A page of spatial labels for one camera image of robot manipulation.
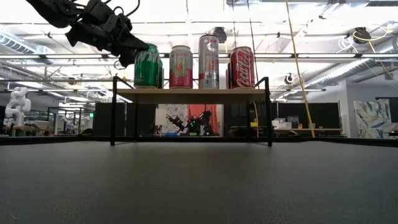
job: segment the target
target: wooden board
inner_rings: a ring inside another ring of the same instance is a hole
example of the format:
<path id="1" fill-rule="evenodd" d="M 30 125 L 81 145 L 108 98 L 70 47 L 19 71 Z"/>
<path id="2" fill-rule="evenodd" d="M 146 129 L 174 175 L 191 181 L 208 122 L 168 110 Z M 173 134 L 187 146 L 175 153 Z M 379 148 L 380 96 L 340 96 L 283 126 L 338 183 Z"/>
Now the wooden board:
<path id="1" fill-rule="evenodd" d="M 265 100 L 265 90 L 118 89 L 118 94 L 143 104 L 231 104 Z"/>

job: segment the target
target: green soda can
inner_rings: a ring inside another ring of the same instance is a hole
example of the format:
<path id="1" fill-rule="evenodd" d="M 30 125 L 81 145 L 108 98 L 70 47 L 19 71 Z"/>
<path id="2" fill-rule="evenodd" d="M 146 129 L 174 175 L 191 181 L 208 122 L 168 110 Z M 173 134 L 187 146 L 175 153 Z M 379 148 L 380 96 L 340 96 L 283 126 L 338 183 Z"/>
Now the green soda can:
<path id="1" fill-rule="evenodd" d="M 163 74 L 163 62 L 162 59 L 159 58 L 159 71 L 158 71 L 158 84 L 157 88 L 163 88 L 163 82 L 164 82 L 164 74 Z"/>
<path id="2" fill-rule="evenodd" d="M 159 86 L 159 51 L 154 44 L 149 49 L 136 53 L 134 65 L 134 87 L 157 88 Z"/>

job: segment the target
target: black table surface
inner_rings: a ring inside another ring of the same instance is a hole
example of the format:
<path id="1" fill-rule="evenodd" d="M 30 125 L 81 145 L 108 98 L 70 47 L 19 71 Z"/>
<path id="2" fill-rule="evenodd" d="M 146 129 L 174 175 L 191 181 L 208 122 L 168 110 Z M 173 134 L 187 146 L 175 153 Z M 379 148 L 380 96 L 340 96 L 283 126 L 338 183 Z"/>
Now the black table surface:
<path id="1" fill-rule="evenodd" d="M 0 146 L 0 223 L 398 223 L 398 149 Z"/>

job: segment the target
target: wooden shelf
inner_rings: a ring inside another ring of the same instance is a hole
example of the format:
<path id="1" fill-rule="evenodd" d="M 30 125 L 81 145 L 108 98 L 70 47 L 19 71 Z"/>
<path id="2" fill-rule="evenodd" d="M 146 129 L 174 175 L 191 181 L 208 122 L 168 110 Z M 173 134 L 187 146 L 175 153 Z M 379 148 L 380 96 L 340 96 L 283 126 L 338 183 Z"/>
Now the wooden shelf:
<path id="1" fill-rule="evenodd" d="M 266 99 L 265 90 L 118 89 L 118 94 L 142 104 L 231 104 Z"/>

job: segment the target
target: humanoid robot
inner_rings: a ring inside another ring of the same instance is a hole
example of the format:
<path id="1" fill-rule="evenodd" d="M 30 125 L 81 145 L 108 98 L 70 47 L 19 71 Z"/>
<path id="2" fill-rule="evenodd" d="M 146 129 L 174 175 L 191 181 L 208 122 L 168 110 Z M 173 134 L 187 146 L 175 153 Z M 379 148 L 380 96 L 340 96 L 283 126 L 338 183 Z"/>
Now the humanoid robot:
<path id="1" fill-rule="evenodd" d="M 30 111 L 30 99 L 26 98 L 28 89 L 26 87 L 15 87 L 11 93 L 10 102 L 6 106 L 6 117 L 3 124 L 5 126 L 24 125 L 25 112 Z"/>

